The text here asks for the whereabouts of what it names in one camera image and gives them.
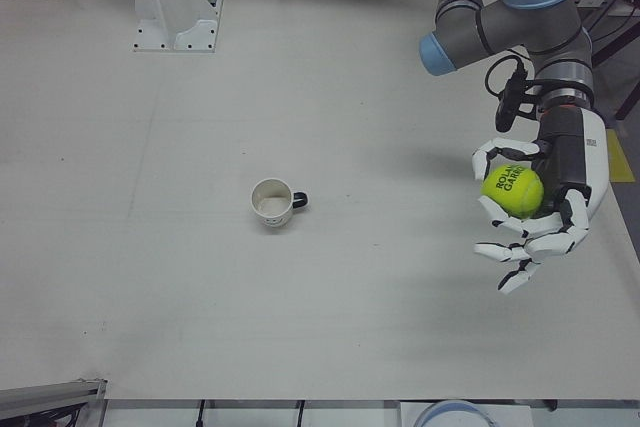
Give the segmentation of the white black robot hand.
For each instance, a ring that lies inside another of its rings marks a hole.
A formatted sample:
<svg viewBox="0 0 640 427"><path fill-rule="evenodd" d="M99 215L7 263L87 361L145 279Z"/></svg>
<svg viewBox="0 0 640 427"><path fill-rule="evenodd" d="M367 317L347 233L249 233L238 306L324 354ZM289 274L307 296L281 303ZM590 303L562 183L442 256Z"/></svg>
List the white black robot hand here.
<svg viewBox="0 0 640 427"><path fill-rule="evenodd" d="M498 262L516 262L498 290L508 294L528 282L547 258L574 250L588 235L590 220L609 186L607 136L596 113L575 106L553 107L539 116L532 142L492 139L472 156L474 177L487 178L496 156L528 162L544 186L541 209L521 220L489 199L479 198L491 224L518 234L522 241L504 245L479 242L474 252Z"/></svg>

